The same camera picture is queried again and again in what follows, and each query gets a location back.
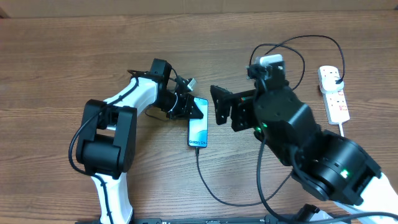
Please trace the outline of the Samsung Galaxy smartphone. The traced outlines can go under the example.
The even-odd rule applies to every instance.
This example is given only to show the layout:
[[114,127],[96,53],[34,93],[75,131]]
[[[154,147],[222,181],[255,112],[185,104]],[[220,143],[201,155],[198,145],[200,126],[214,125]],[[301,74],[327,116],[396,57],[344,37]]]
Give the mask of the Samsung Galaxy smartphone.
[[190,119],[188,123],[188,140],[191,147],[207,147],[208,144],[208,100],[194,98],[195,104],[202,112],[202,119]]

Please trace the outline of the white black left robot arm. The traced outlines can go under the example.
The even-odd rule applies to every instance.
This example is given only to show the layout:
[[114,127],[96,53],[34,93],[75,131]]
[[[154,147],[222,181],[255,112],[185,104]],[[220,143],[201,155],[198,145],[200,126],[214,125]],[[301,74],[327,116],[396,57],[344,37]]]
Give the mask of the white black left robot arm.
[[[154,106],[171,120],[204,119],[199,99],[192,95],[197,81],[180,75],[166,60],[155,58],[148,71],[129,70],[127,87],[105,100],[88,100],[81,125],[72,137],[68,160],[77,172],[95,183],[101,215],[97,223],[133,223],[127,172],[137,136],[137,118]],[[175,88],[167,88],[169,81]]]

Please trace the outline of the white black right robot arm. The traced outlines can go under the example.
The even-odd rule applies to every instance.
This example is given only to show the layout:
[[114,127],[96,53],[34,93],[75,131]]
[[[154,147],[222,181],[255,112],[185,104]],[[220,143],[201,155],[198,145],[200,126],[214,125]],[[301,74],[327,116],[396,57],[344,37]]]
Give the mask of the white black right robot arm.
[[248,66],[253,90],[240,93],[213,85],[217,124],[231,118],[234,131],[254,128],[261,147],[268,146],[303,189],[321,201],[359,206],[362,212],[334,218],[334,222],[369,218],[376,223],[397,222],[396,207],[385,208],[380,197],[365,207],[367,191],[382,180],[381,167],[356,142],[322,130],[309,105],[301,102],[285,77],[285,63]]

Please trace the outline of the white charger plug adapter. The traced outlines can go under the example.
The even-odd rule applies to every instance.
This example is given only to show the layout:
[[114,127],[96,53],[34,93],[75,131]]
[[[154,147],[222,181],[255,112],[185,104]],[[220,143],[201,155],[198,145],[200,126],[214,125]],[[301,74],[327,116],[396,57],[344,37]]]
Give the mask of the white charger plug adapter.
[[340,91],[344,88],[345,83],[344,81],[341,81],[338,83],[340,80],[340,77],[337,76],[321,76],[320,77],[320,91],[323,94],[329,94],[329,93],[334,93],[337,91]]

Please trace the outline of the white power strip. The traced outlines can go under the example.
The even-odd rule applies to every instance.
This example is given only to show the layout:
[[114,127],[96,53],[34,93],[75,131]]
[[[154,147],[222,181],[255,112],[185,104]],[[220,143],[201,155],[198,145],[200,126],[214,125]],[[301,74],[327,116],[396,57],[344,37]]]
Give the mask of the white power strip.
[[[318,69],[319,86],[320,86],[321,76],[340,77],[340,74],[336,67],[330,65],[324,65]],[[330,124],[342,124],[350,119],[348,106],[343,89],[329,94],[322,93],[322,95],[326,110],[326,116]]]

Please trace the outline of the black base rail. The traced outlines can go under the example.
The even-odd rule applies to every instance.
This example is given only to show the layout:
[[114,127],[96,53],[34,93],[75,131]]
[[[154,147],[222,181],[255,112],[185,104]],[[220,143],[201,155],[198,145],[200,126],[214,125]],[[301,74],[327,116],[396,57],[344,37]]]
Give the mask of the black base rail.
[[[299,222],[309,222],[325,218],[323,211],[318,207],[305,204],[296,214],[284,215],[285,218],[293,219]],[[160,218],[140,218],[131,221],[132,224],[278,224],[283,223],[272,215],[264,217],[250,218],[189,218],[162,220]]]

